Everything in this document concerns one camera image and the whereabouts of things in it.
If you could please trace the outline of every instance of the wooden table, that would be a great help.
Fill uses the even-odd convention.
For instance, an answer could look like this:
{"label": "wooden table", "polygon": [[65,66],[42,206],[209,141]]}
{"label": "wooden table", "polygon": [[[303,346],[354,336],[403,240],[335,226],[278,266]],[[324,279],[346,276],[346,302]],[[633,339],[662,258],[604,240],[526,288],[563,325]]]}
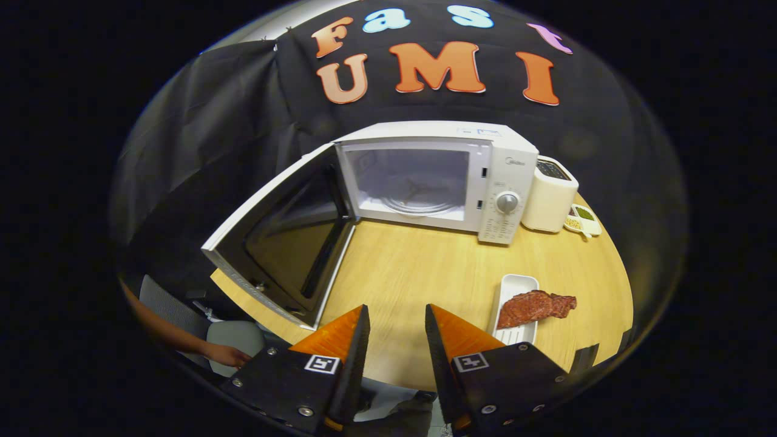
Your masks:
{"label": "wooden table", "polygon": [[[575,203],[588,206],[580,195]],[[510,246],[499,246],[478,243],[470,232],[367,220],[357,225],[321,324],[366,304],[371,332],[364,376],[434,390],[424,330],[426,304],[487,330],[494,293],[506,274],[533,276],[547,292],[577,297],[577,308],[566,319],[538,323],[535,342],[567,372],[578,349],[599,344],[595,365],[613,356],[623,332],[632,327],[629,279],[606,229],[586,242],[566,229],[553,234],[521,225]],[[211,278],[284,340],[294,344],[310,335],[250,297],[221,271]]]}

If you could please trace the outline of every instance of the small white dish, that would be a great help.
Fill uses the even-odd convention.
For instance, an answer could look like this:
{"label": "small white dish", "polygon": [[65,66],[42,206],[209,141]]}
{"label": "small white dish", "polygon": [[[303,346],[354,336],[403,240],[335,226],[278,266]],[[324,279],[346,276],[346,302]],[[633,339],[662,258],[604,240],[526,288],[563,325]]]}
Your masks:
{"label": "small white dish", "polygon": [[[586,213],[593,217],[593,220],[584,218]],[[566,217],[564,227],[572,232],[582,233],[586,239],[592,236],[601,235],[601,226],[599,225],[599,219],[596,217],[593,211],[583,205],[572,204],[570,213]]]}
{"label": "small white dish", "polygon": [[502,305],[516,295],[528,293],[531,290],[539,290],[539,282],[532,276],[522,274],[506,274],[502,278],[502,285],[493,300],[491,311],[491,335],[506,345],[528,341],[534,344],[537,339],[537,322],[526,323],[519,327],[497,329],[499,312]]}

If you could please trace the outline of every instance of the blue letter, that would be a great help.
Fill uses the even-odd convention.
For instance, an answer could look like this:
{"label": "blue letter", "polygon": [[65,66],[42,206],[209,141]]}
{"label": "blue letter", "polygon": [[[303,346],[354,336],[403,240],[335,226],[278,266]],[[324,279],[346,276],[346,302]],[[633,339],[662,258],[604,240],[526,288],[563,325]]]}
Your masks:
{"label": "blue letter", "polygon": [[410,20],[405,18],[405,11],[391,8],[375,11],[364,17],[367,24],[361,29],[367,33],[381,32],[386,29],[402,29],[410,24]]}
{"label": "blue letter", "polygon": [[470,6],[451,5],[448,6],[448,12],[454,15],[453,21],[462,26],[474,26],[483,29],[493,27],[493,21],[488,18],[491,15],[482,9],[472,8]]}

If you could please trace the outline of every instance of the chair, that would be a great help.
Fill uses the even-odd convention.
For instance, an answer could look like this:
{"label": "chair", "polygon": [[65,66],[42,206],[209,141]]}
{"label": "chair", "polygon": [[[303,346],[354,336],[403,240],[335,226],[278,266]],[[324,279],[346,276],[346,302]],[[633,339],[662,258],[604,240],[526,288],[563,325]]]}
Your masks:
{"label": "chair", "polygon": [[[219,320],[213,316],[212,311],[195,302],[195,305],[207,314],[207,317],[201,316],[170,295],[148,275],[143,277],[139,300],[156,315],[189,334],[210,343],[232,346],[252,357],[264,348],[265,335],[274,336],[269,331],[263,330],[258,323],[244,320]],[[208,360],[202,355],[180,353],[200,367],[212,370],[221,376],[229,377],[237,371],[234,367]]]}

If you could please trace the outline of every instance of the person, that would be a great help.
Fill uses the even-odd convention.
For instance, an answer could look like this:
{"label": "person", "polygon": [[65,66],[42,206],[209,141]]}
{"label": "person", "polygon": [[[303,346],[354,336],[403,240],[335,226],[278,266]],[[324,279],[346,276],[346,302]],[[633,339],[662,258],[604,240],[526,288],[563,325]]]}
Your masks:
{"label": "person", "polygon": [[127,284],[124,283],[121,277],[119,277],[119,283],[141,325],[153,338],[161,341],[163,344],[177,351],[202,355],[211,361],[236,367],[237,369],[240,369],[250,361],[251,356],[237,348],[210,343],[162,319],[147,306],[143,305],[143,302],[127,287]]}

